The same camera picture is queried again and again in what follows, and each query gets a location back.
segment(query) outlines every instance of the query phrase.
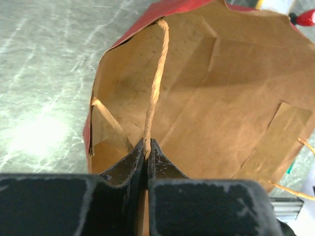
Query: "red cap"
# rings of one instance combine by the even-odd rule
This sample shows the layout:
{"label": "red cap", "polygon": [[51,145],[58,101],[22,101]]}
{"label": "red cap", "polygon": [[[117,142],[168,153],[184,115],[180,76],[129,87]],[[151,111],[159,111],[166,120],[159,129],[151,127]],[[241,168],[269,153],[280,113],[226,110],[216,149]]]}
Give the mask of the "red cap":
{"label": "red cap", "polygon": [[296,24],[300,26],[313,26],[315,25],[315,9],[304,12],[296,18]]}

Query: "folded paper flap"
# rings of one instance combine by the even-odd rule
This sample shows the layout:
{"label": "folded paper flap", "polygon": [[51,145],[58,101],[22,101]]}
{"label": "folded paper flap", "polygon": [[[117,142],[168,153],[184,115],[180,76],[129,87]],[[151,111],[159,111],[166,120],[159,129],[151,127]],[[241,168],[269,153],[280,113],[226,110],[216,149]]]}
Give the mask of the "folded paper flap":
{"label": "folded paper flap", "polygon": [[265,135],[234,178],[270,178],[297,142],[311,115],[309,110],[281,103]]}
{"label": "folded paper flap", "polygon": [[298,48],[311,44],[309,39],[292,29],[287,16],[278,13],[232,11],[214,1],[190,13],[183,13],[183,16],[188,14],[198,18],[202,16],[220,38],[279,47]]}
{"label": "folded paper flap", "polygon": [[[315,51],[294,47],[253,45],[220,39],[210,53],[209,71],[213,79],[207,81],[209,86],[263,83],[285,75],[292,77],[299,71],[315,66]],[[242,65],[236,63],[238,59],[241,59]]]}
{"label": "folded paper flap", "polygon": [[127,133],[120,126],[119,119],[116,120],[107,108],[97,99],[93,98],[92,105],[94,106],[93,123],[103,127],[100,132],[94,132],[96,140],[107,140],[111,145],[122,150],[131,151],[133,145],[130,143]]}

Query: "bag handle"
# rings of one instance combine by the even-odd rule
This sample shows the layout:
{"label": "bag handle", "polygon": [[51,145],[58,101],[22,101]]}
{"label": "bag handle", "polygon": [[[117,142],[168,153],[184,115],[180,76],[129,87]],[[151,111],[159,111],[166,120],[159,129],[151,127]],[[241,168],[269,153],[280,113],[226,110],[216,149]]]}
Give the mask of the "bag handle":
{"label": "bag handle", "polygon": [[[150,103],[147,109],[145,126],[144,126],[143,145],[144,145],[144,155],[146,158],[149,157],[150,152],[151,152],[151,129],[152,129],[152,123],[153,123],[153,117],[154,117],[156,105],[158,102],[159,90],[160,90],[162,75],[164,71],[165,60],[166,60],[166,55],[168,51],[168,42],[169,42],[169,30],[168,30],[169,28],[168,28],[167,22],[163,19],[159,19],[157,20],[157,24],[164,31],[164,39],[163,39],[161,56],[157,64],[157,71],[152,82]],[[114,130],[116,130],[117,134],[120,136],[121,140],[123,141],[126,150],[130,152],[133,149],[133,145],[130,142],[126,131],[121,127],[121,125],[113,117],[113,115],[109,112],[109,110],[96,97],[93,97],[91,101],[91,106],[96,106],[98,108],[98,110],[100,111],[102,116],[106,119],[106,121],[111,125],[111,127]]]}
{"label": "bag handle", "polygon": [[[315,155],[315,149],[306,140],[298,137],[298,141],[300,143],[304,144],[305,146],[307,146],[312,151],[312,153]],[[310,196],[308,194],[305,194],[305,193],[302,193],[302,192],[298,192],[298,191],[292,190],[290,188],[284,187],[284,186],[282,186],[282,185],[280,185],[278,183],[275,183],[275,182],[273,182],[271,180],[268,180],[268,183],[271,184],[274,187],[277,187],[277,188],[282,189],[282,190],[284,190],[284,191],[286,191],[288,193],[291,193],[291,194],[295,195],[296,197],[306,198],[306,199],[315,201],[315,197]]]}

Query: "brown paper bag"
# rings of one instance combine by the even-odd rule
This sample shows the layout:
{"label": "brown paper bag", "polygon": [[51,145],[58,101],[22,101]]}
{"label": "brown paper bag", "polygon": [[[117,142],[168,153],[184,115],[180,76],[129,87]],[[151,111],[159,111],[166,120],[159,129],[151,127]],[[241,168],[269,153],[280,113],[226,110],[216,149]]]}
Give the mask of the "brown paper bag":
{"label": "brown paper bag", "polygon": [[268,180],[278,181],[301,148],[298,136],[315,126],[315,50],[287,16],[237,10],[246,12],[221,0],[161,1],[104,54],[86,126],[91,173],[144,136],[165,37],[155,22],[165,16],[151,137],[191,178],[253,179],[271,190]]}

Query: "gray marble floor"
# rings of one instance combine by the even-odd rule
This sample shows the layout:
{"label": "gray marble floor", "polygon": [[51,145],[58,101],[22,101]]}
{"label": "gray marble floor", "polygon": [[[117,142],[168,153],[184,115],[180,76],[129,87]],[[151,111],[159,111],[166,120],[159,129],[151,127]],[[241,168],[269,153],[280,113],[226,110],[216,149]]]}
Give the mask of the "gray marble floor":
{"label": "gray marble floor", "polygon": [[[98,61],[153,1],[0,1],[0,172],[87,172],[82,129]],[[304,149],[283,183],[300,188],[311,162]]]}

